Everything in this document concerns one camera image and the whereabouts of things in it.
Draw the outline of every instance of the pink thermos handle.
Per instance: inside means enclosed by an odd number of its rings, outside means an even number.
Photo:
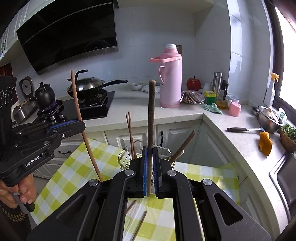
[[[160,69],[161,69],[161,68],[164,68],[164,67],[165,67],[165,66],[162,66],[162,65],[159,66],[159,77],[160,77],[160,80],[161,80],[163,86],[165,86],[165,83],[164,83],[163,79],[161,78]]]

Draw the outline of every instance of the wooden bowl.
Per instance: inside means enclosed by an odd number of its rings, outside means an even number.
[[[296,151],[296,142],[292,141],[281,129],[281,143],[285,147],[285,149],[291,153]]]

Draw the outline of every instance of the metal pivot bolt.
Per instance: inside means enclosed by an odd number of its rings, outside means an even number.
[[[124,174],[127,176],[132,176],[135,172],[132,169],[127,169]]]
[[[205,184],[206,186],[211,186],[213,184],[213,182],[210,179],[204,179],[202,181],[203,184]]]
[[[168,170],[168,171],[167,171],[167,174],[168,174],[169,176],[176,176],[176,175],[177,175],[177,172],[176,172],[175,170]]]
[[[98,185],[98,183],[99,183],[99,181],[97,179],[91,179],[91,180],[89,180],[89,185],[91,187],[94,187],[94,186]]]

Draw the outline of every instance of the frying pan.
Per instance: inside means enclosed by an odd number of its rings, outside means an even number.
[[[83,79],[77,80],[78,75],[80,73],[85,73],[87,71],[88,71],[87,69],[84,69],[84,70],[77,71],[77,73],[75,74],[75,83],[76,83],[78,99],[88,99],[88,98],[95,97],[104,87],[128,82],[127,80],[113,80],[106,83],[104,80],[100,80],[95,77],[89,77],[89,78],[83,78]],[[67,93],[71,97],[73,97],[72,85],[70,85],[67,88]]]

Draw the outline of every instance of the sink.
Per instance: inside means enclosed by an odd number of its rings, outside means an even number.
[[[286,152],[269,173],[284,203],[288,220],[296,214],[296,159]]]

